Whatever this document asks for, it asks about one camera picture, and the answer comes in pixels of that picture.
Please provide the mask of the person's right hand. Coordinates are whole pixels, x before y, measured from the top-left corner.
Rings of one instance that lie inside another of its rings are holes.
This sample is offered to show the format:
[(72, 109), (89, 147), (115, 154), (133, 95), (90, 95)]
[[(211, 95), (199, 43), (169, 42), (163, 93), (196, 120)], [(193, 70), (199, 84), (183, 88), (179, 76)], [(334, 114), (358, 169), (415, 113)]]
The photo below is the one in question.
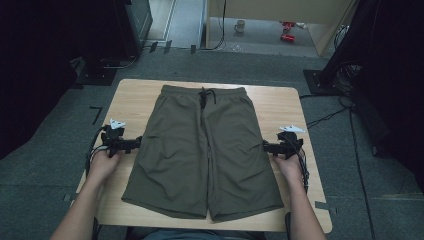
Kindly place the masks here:
[(288, 182), (302, 181), (302, 171), (298, 156), (293, 155), (288, 159), (275, 157), (274, 162), (278, 165), (281, 173)]

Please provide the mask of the black angled floor tape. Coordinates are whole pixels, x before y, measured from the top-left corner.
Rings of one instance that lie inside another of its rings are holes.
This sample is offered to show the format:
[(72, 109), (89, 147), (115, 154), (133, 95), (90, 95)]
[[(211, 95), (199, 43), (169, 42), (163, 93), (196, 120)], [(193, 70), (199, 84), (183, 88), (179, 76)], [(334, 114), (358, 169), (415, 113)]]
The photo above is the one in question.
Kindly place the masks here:
[(96, 115), (95, 115), (95, 117), (94, 117), (94, 120), (92, 121), (92, 125), (95, 125), (95, 124), (96, 124), (96, 122), (97, 122), (97, 120), (98, 120), (98, 119), (99, 119), (99, 117), (100, 117), (100, 114), (101, 114), (101, 112), (102, 112), (103, 108), (102, 108), (102, 107), (98, 107), (98, 106), (90, 106), (90, 107), (89, 107), (89, 109), (90, 109), (90, 110), (95, 110), (95, 111), (96, 111)]

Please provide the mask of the dark curtain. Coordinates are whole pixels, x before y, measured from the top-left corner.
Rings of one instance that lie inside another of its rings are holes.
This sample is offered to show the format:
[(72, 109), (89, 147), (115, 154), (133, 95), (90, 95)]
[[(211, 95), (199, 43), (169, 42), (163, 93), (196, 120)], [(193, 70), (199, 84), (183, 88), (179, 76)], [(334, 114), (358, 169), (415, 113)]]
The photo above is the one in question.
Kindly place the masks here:
[(374, 144), (410, 170), (424, 194), (424, 0), (359, 0), (320, 75), (358, 66), (351, 96)]

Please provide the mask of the black cabinet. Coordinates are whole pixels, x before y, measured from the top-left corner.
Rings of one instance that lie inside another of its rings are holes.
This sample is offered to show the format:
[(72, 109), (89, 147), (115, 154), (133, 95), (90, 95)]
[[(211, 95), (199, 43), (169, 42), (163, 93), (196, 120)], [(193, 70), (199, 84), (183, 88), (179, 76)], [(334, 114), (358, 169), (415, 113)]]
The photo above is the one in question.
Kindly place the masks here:
[(138, 55), (145, 43), (153, 23), (149, 0), (124, 0), (129, 21), (129, 40), (132, 54)]

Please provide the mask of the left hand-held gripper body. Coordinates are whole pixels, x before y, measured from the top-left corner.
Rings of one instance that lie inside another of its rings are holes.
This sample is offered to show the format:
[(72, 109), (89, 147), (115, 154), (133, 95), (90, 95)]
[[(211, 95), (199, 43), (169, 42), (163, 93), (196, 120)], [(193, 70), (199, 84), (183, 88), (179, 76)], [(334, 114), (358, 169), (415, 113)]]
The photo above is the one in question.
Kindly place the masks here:
[(109, 124), (103, 127), (101, 134), (102, 145), (109, 151), (109, 157), (112, 158), (119, 150), (125, 154), (129, 151), (125, 148), (125, 140), (122, 138), (125, 131), (125, 122), (111, 119)]

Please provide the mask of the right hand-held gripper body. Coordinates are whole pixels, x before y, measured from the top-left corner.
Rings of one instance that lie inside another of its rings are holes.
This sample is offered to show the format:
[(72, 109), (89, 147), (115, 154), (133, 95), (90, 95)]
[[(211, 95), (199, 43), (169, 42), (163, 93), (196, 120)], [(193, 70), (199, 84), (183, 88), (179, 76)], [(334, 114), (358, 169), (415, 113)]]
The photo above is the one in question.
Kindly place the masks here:
[(300, 152), (303, 146), (303, 140), (297, 137), (298, 133), (304, 133), (305, 130), (294, 125), (280, 127), (281, 132), (277, 134), (277, 139), (282, 146), (282, 154), (289, 158)]

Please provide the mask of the black stand base plate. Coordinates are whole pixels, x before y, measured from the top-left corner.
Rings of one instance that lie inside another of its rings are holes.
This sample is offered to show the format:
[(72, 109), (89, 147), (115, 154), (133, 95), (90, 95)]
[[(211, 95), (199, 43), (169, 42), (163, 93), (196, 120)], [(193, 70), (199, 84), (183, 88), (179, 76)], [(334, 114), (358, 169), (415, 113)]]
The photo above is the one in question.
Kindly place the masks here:
[(76, 85), (96, 85), (111, 86), (115, 78), (116, 69), (103, 69), (100, 73), (90, 73), (87, 67), (84, 67), (77, 77)]
[(340, 91), (334, 86), (321, 70), (303, 71), (309, 91), (314, 95), (339, 95)]

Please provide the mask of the olive green shorts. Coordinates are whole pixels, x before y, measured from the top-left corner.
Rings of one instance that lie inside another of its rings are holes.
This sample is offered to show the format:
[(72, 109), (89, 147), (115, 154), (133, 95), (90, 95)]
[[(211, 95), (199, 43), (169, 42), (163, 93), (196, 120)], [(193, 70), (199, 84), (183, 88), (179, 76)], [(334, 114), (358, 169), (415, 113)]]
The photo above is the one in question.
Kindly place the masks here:
[(246, 90), (163, 86), (122, 199), (171, 217), (214, 221), (282, 207)]

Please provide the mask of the person's left hand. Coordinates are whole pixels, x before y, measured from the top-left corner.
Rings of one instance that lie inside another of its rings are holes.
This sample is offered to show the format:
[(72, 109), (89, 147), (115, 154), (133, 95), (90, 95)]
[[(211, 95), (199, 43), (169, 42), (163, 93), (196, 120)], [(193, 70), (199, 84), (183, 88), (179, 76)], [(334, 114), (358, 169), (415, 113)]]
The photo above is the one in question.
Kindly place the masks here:
[(97, 151), (91, 160), (88, 179), (103, 182), (116, 169), (120, 160), (120, 153), (110, 157), (105, 150)]

